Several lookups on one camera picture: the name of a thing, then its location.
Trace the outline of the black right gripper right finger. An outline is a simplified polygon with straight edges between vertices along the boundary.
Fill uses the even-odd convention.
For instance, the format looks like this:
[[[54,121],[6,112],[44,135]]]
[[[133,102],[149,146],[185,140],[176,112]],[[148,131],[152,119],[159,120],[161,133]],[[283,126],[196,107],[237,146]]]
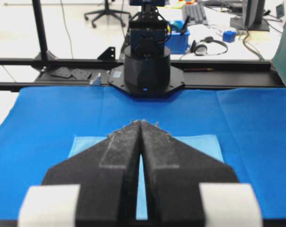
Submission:
[[[233,168],[142,121],[149,219],[156,227],[261,227],[251,185]]]

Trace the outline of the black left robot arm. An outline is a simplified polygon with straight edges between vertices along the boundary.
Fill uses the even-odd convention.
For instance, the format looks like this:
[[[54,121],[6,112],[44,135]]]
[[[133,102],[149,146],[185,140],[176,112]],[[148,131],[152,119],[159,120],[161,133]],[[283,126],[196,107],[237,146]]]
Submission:
[[[110,71],[110,85],[137,96],[159,96],[184,86],[183,71],[171,65],[165,42],[170,24],[158,12],[164,0],[131,0],[141,6],[129,21],[130,44],[124,49],[123,65]]]

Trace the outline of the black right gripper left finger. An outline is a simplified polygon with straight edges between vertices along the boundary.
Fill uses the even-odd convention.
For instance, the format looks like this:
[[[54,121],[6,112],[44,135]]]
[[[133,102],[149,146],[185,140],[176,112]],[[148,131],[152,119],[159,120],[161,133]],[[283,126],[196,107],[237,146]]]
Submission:
[[[135,217],[140,121],[51,167],[28,189],[20,227],[118,227]]]

